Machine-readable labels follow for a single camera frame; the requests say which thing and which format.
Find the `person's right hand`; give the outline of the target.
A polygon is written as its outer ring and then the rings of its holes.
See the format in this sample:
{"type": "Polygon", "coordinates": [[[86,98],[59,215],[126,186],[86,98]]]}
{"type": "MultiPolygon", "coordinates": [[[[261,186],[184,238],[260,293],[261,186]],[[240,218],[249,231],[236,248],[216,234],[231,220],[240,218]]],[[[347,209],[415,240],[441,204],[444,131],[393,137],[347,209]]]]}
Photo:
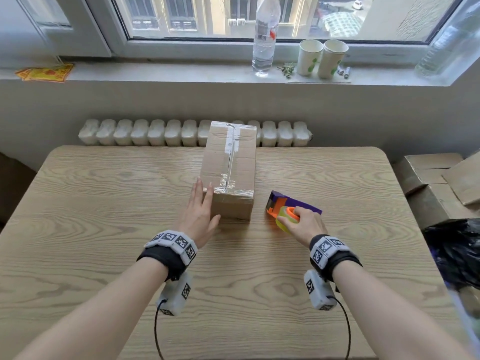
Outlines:
{"type": "Polygon", "coordinates": [[[289,227],[290,234],[304,247],[309,248],[315,236],[328,235],[320,214],[298,206],[295,207],[294,213],[299,216],[299,222],[289,227]]]}

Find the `person's left hand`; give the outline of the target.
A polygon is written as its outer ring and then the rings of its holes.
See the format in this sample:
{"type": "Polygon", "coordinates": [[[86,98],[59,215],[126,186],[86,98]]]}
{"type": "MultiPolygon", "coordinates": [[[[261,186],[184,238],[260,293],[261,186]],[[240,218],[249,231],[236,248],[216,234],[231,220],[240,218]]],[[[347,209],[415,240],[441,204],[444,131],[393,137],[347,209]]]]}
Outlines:
{"type": "Polygon", "coordinates": [[[213,218],[211,209],[214,189],[210,183],[204,193],[203,182],[200,177],[193,184],[189,201],[179,214],[174,226],[175,231],[180,231],[194,240],[198,249],[205,247],[213,237],[209,237],[209,223],[213,218]]]}

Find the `purple and orange tape dispenser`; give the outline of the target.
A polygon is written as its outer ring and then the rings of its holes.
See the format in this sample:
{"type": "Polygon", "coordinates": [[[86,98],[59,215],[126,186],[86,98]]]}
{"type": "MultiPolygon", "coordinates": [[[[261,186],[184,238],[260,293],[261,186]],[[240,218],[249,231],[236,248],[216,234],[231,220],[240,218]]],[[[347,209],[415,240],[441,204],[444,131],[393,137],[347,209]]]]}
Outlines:
{"type": "Polygon", "coordinates": [[[294,209],[297,206],[304,209],[309,209],[320,215],[322,214],[321,209],[307,204],[301,200],[293,199],[288,195],[284,195],[274,190],[271,191],[265,209],[267,214],[275,219],[275,223],[279,229],[290,234],[288,228],[282,222],[280,222],[278,218],[285,217],[289,222],[299,223],[300,217],[294,213],[294,209]]]}

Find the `taped brown cardboard box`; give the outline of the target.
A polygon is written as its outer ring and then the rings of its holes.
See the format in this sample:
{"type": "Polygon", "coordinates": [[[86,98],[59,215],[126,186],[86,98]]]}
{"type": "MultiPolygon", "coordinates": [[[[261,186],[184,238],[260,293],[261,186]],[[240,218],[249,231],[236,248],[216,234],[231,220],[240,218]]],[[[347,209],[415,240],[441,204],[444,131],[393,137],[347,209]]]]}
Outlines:
{"type": "Polygon", "coordinates": [[[211,215],[250,221],[254,207],[257,127],[212,121],[200,179],[213,187],[211,215]]]}

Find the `person's left forearm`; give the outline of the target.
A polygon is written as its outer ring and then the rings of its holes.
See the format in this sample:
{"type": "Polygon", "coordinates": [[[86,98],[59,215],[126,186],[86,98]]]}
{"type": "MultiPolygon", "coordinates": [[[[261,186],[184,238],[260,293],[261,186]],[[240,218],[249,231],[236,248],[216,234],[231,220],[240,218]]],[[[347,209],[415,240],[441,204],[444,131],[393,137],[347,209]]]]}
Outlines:
{"type": "Polygon", "coordinates": [[[159,261],[142,258],[14,360],[116,360],[167,274],[159,261]]]}

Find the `person's right forearm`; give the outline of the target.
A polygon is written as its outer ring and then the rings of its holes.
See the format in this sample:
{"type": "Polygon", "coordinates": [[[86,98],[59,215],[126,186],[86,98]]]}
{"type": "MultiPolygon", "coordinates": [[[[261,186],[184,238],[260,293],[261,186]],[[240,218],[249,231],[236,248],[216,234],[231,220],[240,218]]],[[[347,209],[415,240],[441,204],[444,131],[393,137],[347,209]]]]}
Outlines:
{"type": "Polygon", "coordinates": [[[379,360],[475,360],[430,315],[359,264],[339,263],[333,281],[379,360]]]}

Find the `black wristband with marker blocks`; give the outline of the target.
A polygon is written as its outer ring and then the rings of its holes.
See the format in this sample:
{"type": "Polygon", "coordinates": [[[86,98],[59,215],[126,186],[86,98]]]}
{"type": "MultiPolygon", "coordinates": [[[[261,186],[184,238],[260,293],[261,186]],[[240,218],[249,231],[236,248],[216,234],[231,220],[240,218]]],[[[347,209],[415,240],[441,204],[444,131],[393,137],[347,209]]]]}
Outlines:
{"type": "Polygon", "coordinates": [[[165,281],[179,281],[197,253],[198,248],[188,235],[180,231],[165,230],[145,244],[137,261],[143,258],[157,260],[168,269],[165,281]]]}
{"type": "Polygon", "coordinates": [[[321,278],[334,282],[333,270],[343,261],[352,261],[360,266],[357,255],[337,237],[316,235],[309,244],[309,260],[321,278]]]}

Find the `white ribbed radiator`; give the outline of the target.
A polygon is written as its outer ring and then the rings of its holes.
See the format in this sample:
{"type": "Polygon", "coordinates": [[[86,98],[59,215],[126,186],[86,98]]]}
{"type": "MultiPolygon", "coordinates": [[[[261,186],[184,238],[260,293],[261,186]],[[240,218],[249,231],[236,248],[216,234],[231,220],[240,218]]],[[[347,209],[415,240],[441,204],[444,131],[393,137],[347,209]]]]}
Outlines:
{"type": "MultiPolygon", "coordinates": [[[[88,119],[78,138],[85,145],[205,147],[211,124],[210,120],[197,122],[192,119],[183,122],[176,119],[88,119]]],[[[249,120],[247,125],[256,127],[257,147],[305,147],[313,139],[313,133],[303,121],[249,120]]]]}

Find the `open brown cardboard carton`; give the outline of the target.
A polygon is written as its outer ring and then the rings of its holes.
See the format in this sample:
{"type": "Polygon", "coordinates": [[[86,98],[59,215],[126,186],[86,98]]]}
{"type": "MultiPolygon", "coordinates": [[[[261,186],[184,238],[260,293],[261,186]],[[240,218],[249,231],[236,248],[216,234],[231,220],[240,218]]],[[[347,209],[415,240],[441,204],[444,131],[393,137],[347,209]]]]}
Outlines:
{"type": "Polygon", "coordinates": [[[434,184],[448,184],[465,205],[480,204],[480,150],[463,159],[459,153],[406,155],[393,164],[405,196],[434,184]]]}

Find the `large brown cardboard carton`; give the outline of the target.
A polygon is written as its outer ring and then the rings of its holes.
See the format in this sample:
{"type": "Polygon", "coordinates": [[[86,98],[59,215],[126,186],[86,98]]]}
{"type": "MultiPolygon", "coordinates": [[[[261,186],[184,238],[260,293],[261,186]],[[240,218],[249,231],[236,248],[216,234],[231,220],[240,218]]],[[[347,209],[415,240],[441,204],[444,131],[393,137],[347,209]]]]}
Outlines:
{"type": "Polygon", "coordinates": [[[422,187],[406,200],[421,230],[459,220],[480,219],[480,203],[464,206],[446,183],[422,187]]]}

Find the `white paper cup green dots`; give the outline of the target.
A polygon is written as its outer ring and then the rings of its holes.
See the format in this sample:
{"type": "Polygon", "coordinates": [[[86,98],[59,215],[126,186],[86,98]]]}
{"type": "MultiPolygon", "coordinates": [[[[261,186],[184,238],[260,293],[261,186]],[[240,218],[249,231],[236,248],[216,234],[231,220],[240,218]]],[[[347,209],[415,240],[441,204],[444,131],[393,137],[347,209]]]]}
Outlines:
{"type": "Polygon", "coordinates": [[[320,79],[331,80],[336,73],[349,46],[340,40],[327,40],[323,44],[317,75],[320,79]]]}
{"type": "Polygon", "coordinates": [[[297,74],[299,76],[311,76],[323,48],[324,44],[315,39],[305,39],[300,42],[297,59],[297,74]]]}

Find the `black plastic bag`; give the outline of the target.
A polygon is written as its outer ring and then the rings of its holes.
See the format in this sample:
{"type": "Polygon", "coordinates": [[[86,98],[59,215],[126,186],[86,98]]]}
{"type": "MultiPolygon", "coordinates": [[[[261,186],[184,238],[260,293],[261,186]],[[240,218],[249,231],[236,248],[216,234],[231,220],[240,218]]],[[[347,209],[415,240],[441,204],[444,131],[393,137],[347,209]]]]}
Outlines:
{"type": "Polygon", "coordinates": [[[422,234],[447,286],[480,290],[480,218],[430,226],[422,234]]]}

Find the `clear plastic water bottle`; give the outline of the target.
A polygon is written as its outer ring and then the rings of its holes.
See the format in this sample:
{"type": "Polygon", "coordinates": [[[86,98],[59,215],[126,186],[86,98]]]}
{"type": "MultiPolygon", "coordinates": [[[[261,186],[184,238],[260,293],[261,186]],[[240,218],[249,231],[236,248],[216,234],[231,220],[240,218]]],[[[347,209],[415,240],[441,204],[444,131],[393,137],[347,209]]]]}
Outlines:
{"type": "Polygon", "coordinates": [[[272,67],[281,6],[279,0],[261,0],[257,5],[253,39],[252,68],[258,77],[267,77],[272,67]]]}

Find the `yellow and red paper stack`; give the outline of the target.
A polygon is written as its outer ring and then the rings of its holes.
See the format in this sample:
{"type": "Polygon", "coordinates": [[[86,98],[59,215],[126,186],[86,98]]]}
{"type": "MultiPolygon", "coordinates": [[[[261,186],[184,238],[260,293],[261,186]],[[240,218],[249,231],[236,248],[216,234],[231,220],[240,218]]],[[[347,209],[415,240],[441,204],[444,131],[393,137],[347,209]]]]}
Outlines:
{"type": "Polygon", "coordinates": [[[16,71],[15,75],[24,82],[65,83],[74,67],[75,64],[67,63],[55,67],[25,68],[16,71]]]}

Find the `large clear plastic bottle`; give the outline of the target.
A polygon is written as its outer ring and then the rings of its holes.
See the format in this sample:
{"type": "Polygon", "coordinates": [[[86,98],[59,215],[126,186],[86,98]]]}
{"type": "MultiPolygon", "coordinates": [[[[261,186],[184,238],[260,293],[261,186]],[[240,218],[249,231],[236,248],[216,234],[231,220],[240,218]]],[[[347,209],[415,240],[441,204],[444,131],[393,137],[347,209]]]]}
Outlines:
{"type": "Polygon", "coordinates": [[[457,13],[429,45],[427,53],[415,66],[418,75],[428,78],[440,75],[464,51],[467,43],[480,34],[480,0],[472,2],[457,13]]]}

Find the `white window frame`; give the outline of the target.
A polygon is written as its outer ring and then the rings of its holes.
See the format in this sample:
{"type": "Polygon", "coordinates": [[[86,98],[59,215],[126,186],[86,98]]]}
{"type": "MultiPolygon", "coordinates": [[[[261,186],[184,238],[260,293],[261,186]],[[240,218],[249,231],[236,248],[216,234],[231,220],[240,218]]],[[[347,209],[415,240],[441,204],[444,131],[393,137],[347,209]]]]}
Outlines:
{"type": "MultiPolygon", "coordinates": [[[[253,56],[264,0],[14,0],[61,57],[234,60],[253,56]]],[[[414,64],[480,0],[278,0],[274,61],[337,39],[354,64],[414,64]]]]}

